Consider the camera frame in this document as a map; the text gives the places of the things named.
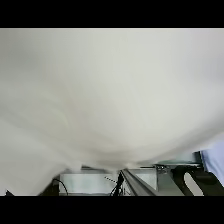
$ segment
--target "wire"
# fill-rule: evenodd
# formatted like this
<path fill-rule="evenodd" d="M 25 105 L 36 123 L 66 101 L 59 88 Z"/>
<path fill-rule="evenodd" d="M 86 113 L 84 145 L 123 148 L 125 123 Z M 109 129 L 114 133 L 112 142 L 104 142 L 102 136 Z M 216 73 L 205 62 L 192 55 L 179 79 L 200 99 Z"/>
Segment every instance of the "wire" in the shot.
<path fill-rule="evenodd" d="M 64 187 L 64 189 L 66 191 L 66 194 L 68 196 L 68 191 L 67 191 L 67 188 L 65 187 L 64 183 L 62 181 L 58 180 L 58 179 L 53 179 L 53 180 L 56 180 L 56 181 L 60 182 L 63 185 L 63 187 Z"/>

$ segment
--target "white surface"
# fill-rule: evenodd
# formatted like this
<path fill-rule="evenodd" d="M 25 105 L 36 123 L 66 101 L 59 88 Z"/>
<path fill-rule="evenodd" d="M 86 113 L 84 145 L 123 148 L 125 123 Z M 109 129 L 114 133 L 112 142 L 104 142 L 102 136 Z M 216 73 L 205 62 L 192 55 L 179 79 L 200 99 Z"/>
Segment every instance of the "white surface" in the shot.
<path fill-rule="evenodd" d="M 223 132 L 223 29 L 1 29 L 0 182 L 199 150 Z"/>

